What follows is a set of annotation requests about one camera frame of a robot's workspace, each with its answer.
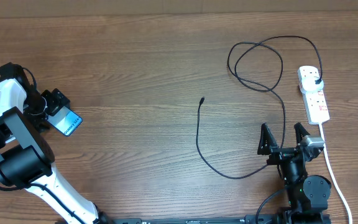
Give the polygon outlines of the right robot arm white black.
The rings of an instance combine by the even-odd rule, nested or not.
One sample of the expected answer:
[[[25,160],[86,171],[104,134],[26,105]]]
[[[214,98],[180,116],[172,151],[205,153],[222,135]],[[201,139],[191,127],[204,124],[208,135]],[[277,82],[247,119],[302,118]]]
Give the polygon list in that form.
[[[284,188],[266,198],[258,208],[254,222],[259,223],[330,223],[328,209],[331,182],[322,175],[309,175],[306,163],[317,158],[324,149],[324,140],[312,136],[301,123],[294,125],[295,147],[279,147],[267,124],[261,125],[258,155],[268,156],[268,166],[278,166],[284,179]],[[287,193],[288,204],[276,214],[261,215],[263,206],[282,192]]]

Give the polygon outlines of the blue Galaxy smartphone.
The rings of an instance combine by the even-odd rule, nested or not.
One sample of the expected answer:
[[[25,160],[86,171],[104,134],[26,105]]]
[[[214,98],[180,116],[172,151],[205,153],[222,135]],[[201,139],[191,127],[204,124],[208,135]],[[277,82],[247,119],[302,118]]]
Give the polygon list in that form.
[[[47,121],[64,136],[70,136],[83,120],[74,111],[64,106],[56,115],[48,116]]]

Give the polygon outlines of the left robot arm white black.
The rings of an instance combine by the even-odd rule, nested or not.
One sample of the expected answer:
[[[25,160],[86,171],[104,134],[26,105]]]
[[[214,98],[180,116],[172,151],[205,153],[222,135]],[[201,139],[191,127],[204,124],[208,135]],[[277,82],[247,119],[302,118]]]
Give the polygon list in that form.
[[[28,68],[0,67],[0,191],[26,190],[52,207],[65,223],[112,223],[61,175],[42,132],[70,136],[82,118],[59,90],[39,92]]]

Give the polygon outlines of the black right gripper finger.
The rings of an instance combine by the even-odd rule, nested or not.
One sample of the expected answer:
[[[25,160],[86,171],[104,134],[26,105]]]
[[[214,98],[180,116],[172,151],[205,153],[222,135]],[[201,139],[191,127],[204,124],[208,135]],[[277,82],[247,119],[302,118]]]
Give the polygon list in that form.
[[[303,127],[303,125],[301,123],[296,123],[294,125],[294,129],[295,129],[295,136],[296,136],[296,144],[298,146],[301,145],[301,141],[303,140],[303,138],[305,136],[310,135],[309,132]]]
[[[278,150],[278,144],[270,128],[266,123],[261,125],[260,141],[257,150],[258,155],[270,155]]]

